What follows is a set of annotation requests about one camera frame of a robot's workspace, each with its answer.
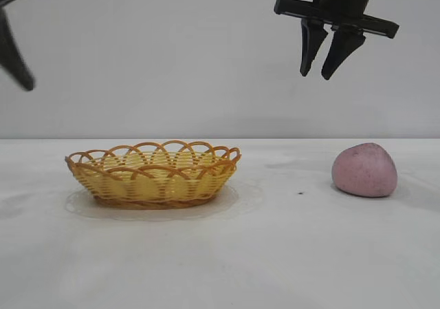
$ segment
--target pink ball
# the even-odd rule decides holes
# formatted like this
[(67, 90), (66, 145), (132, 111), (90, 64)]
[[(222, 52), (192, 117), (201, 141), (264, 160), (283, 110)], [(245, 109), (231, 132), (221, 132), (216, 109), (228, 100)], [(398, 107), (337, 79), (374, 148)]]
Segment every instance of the pink ball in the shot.
[(397, 187), (393, 159), (372, 142), (343, 151), (333, 163), (331, 175), (339, 190), (362, 197), (386, 197)]

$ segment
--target white backdrop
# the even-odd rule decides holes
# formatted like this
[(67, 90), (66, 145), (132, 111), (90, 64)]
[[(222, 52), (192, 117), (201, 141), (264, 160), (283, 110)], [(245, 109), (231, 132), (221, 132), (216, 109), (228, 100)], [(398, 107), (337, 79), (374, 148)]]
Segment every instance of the white backdrop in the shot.
[(18, 0), (37, 77), (0, 73), (0, 138), (440, 137), (440, 0), (371, 0), (400, 24), (326, 82), (275, 0)]

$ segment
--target yellow basket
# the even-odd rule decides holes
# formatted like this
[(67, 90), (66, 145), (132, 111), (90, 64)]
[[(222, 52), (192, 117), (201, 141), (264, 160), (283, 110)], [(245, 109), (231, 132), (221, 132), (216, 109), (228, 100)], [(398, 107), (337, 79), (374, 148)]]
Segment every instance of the yellow basket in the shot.
[[(169, 145), (178, 149), (167, 151)], [(142, 142), (110, 150), (78, 152), (65, 161), (77, 181), (101, 205), (120, 209), (175, 209), (214, 199), (236, 171), (240, 157), (236, 147), (171, 140), (162, 145)]]

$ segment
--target wicker basket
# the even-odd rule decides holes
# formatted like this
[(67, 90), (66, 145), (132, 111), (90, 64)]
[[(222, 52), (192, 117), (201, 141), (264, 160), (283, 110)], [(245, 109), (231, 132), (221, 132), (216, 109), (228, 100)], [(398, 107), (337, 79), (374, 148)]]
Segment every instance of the wicker basket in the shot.
[[(169, 145), (178, 148), (168, 151)], [(236, 171), (240, 157), (238, 148), (172, 140), (78, 152), (65, 161), (77, 181), (101, 205), (176, 209), (214, 199)]]

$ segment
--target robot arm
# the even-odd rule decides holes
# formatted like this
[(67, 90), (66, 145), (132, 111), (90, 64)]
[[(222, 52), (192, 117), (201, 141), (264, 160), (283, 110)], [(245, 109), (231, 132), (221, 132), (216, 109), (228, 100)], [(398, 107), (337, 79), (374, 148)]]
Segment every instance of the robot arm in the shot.
[(0, 66), (26, 91), (34, 89), (31, 75), (15, 44), (4, 6), (14, 0), (0, 0)]
[(329, 80), (342, 62), (364, 42), (364, 32), (392, 39), (396, 23), (364, 14), (369, 0), (276, 0), (276, 14), (301, 18), (302, 60), (300, 73), (306, 76), (328, 33), (324, 24), (335, 32), (329, 54), (322, 66), (322, 77)]

